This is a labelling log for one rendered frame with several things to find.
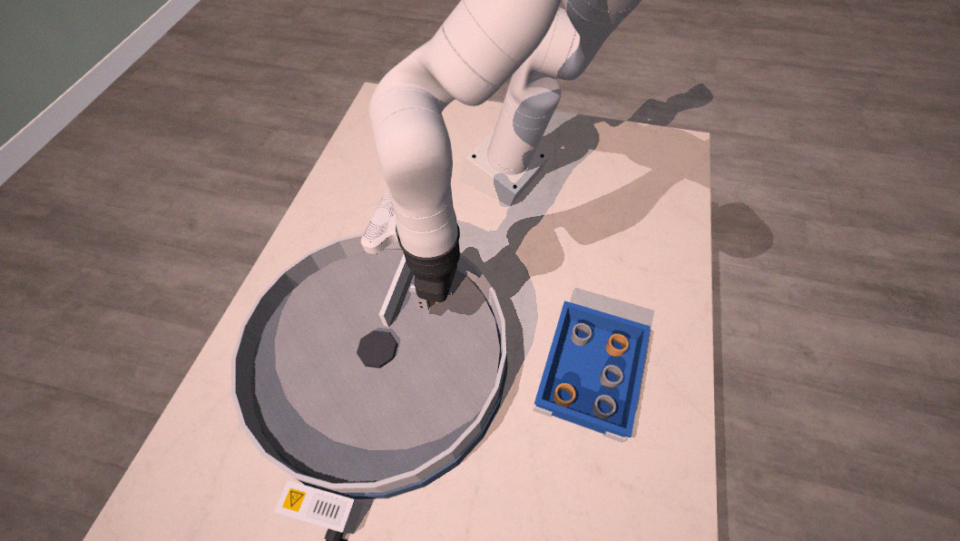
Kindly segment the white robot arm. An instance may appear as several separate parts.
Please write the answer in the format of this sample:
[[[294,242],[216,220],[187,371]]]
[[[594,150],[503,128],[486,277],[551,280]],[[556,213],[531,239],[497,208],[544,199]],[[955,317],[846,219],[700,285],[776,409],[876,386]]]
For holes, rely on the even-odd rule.
[[[461,0],[430,42],[380,81],[369,119],[402,226],[432,231],[453,213],[442,115],[451,102],[477,107],[512,76],[487,158],[499,172],[523,172],[560,101],[556,78],[583,74],[642,0],[563,0],[564,9],[561,1]]]

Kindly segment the blue crate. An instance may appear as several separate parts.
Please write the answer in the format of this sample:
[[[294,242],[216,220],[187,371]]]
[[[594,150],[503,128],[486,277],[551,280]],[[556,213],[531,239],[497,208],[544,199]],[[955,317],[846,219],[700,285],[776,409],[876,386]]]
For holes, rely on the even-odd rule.
[[[573,327],[578,323],[592,330],[584,346],[572,342]],[[533,411],[561,418],[619,442],[630,438],[650,329],[651,326],[639,322],[564,301]],[[606,350],[613,334],[622,334],[628,340],[628,348],[620,357],[611,356]],[[622,382],[614,389],[604,388],[600,381],[602,370],[608,365],[617,366],[623,373]],[[555,389],[561,383],[570,384],[575,390],[573,403],[567,408],[553,400]],[[607,419],[593,414],[593,402],[600,395],[608,395],[616,403],[615,412]]]

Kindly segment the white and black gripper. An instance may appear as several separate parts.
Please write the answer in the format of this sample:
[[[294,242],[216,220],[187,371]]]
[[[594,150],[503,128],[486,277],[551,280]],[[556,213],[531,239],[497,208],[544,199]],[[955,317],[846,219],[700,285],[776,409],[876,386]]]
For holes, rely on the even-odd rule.
[[[429,300],[443,302],[447,298],[460,257],[459,237],[454,208],[443,226],[432,231],[411,231],[398,222],[387,192],[369,221],[361,244],[365,252],[379,253],[398,241],[407,266],[415,274],[415,284],[409,289],[415,306],[429,310]]]

